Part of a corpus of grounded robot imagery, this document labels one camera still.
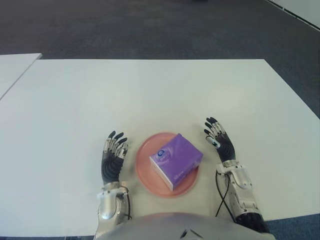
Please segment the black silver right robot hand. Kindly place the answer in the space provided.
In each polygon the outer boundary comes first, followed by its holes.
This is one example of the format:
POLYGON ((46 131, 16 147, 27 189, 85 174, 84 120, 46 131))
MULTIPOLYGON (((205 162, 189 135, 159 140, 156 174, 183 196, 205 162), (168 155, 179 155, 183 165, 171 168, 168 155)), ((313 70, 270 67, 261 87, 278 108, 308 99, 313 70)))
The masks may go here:
POLYGON ((205 139, 214 146, 221 162, 235 160, 235 148, 223 126, 213 117, 206 118, 205 126, 205 139))

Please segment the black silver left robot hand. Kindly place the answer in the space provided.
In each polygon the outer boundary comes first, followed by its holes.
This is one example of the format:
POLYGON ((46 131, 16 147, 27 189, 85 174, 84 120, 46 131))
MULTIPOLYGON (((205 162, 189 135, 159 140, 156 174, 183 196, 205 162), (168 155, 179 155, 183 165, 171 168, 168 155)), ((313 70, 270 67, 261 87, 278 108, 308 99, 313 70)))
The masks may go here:
POLYGON ((105 140, 102 159, 101 177, 104 185, 118 182, 125 157, 128 152, 128 138, 124 133, 113 130, 105 140))

